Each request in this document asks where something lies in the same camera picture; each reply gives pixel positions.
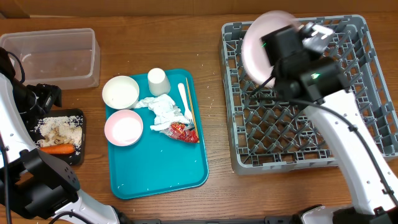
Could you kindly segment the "pink round plate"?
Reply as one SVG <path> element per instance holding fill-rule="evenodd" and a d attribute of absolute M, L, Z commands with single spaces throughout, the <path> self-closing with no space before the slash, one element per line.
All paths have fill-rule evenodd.
<path fill-rule="evenodd" d="M 247 75 L 258 85 L 270 78 L 273 70 L 261 38 L 286 26 L 298 29 L 300 23 L 288 12 L 269 11 L 259 16 L 246 31 L 241 47 L 241 58 Z"/>

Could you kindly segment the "orange carrot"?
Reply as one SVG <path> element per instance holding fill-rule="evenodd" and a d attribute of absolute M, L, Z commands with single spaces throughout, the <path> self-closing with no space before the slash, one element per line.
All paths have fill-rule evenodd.
<path fill-rule="evenodd" d="M 40 150 L 48 154 L 72 154 L 75 152 L 75 147 L 72 144 L 59 144 L 54 146 L 41 147 Z"/>

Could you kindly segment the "white bowl with food scraps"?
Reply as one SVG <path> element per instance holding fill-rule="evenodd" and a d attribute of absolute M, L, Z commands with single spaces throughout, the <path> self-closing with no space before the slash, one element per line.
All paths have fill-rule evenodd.
<path fill-rule="evenodd" d="M 103 87 L 104 103 L 116 110 L 133 109 L 139 101 L 139 85 L 128 76 L 117 76 Z"/>

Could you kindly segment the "pink bowl with food scraps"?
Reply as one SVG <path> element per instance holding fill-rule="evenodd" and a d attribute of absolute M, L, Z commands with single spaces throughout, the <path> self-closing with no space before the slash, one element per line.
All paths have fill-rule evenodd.
<path fill-rule="evenodd" d="M 105 122 L 106 139 L 115 146 L 130 146 L 138 142 L 144 129 L 142 118 L 132 110 L 119 110 Z"/>

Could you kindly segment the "white plastic cup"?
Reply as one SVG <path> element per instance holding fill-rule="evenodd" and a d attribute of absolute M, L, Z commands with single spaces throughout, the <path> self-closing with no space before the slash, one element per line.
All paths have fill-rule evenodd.
<path fill-rule="evenodd" d="M 168 94 L 171 90 L 169 79 L 161 68 L 153 68 L 147 74 L 148 86 L 154 96 Z"/>

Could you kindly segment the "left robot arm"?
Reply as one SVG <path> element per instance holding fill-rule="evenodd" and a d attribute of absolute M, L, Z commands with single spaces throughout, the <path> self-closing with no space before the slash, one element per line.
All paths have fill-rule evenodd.
<path fill-rule="evenodd" d="M 11 212 L 52 223 L 130 223 L 123 212 L 81 190 L 78 177 L 63 160 L 39 149 L 29 130 L 53 105 L 62 105 L 55 85 L 23 84 L 15 78 L 14 54 L 1 49 L 1 204 Z"/>

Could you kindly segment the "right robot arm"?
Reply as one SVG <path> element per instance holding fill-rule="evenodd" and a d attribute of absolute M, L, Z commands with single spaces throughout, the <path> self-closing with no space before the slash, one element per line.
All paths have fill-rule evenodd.
<path fill-rule="evenodd" d="M 261 35 L 280 100 L 303 106 L 348 184 L 351 205 L 317 206 L 302 223 L 396 223 L 397 177 L 381 156 L 338 63 L 323 55 L 333 30 L 313 23 Z"/>

